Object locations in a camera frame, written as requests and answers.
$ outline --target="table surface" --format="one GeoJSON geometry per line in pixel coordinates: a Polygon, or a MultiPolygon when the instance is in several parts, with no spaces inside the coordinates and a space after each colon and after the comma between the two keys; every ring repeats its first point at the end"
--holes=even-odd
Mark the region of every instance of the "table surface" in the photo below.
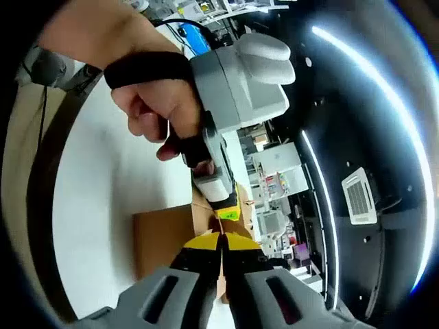
{"type": "MultiPolygon", "coordinates": [[[[161,32],[177,42],[166,27],[161,32]]],[[[75,119],[58,167],[54,251],[79,318],[115,307],[119,294],[135,282],[131,214],[191,202],[191,174],[182,158],[157,160],[160,145],[131,135],[126,122],[100,79],[75,119]]],[[[235,179],[252,198],[237,133],[224,138],[235,179]]]]}

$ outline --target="white table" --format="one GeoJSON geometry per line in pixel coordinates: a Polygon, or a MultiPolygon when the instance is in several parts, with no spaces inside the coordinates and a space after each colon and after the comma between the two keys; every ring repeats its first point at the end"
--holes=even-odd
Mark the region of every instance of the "white table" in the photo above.
{"type": "MultiPolygon", "coordinates": [[[[58,167],[54,249],[79,318],[115,307],[119,294],[134,283],[131,214],[191,202],[190,170],[182,158],[157,160],[160,145],[131,135],[126,121],[101,79],[73,124],[58,167]]],[[[238,136],[231,132],[225,138],[236,181],[251,197],[238,136]]]]}

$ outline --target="hand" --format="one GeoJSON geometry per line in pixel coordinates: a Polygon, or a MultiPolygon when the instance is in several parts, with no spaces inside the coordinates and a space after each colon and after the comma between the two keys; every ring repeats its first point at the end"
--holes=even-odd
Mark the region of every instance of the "hand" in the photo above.
{"type": "Polygon", "coordinates": [[[201,105],[186,81],[133,84],[114,89],[111,95],[128,115],[128,129],[133,135],[144,135],[153,143],[165,142],[157,151],[157,158],[162,161],[180,153],[176,137],[189,138],[200,131],[201,105]],[[171,129],[167,138],[168,122],[171,129]]]}

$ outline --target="black wrist strap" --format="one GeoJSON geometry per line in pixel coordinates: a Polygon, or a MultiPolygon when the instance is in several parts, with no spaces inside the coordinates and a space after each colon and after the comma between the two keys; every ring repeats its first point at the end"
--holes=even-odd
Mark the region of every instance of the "black wrist strap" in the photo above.
{"type": "Polygon", "coordinates": [[[189,60],[181,53],[168,51],[131,53],[108,65],[104,77],[111,89],[163,79],[194,85],[189,60]]]}

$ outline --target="blue object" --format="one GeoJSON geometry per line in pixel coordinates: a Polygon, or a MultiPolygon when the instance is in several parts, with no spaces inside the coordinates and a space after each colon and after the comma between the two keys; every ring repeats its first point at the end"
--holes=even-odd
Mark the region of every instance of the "blue object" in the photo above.
{"type": "Polygon", "coordinates": [[[186,31],[186,40],[197,56],[211,50],[198,27],[188,23],[182,24],[181,27],[186,31]]]}

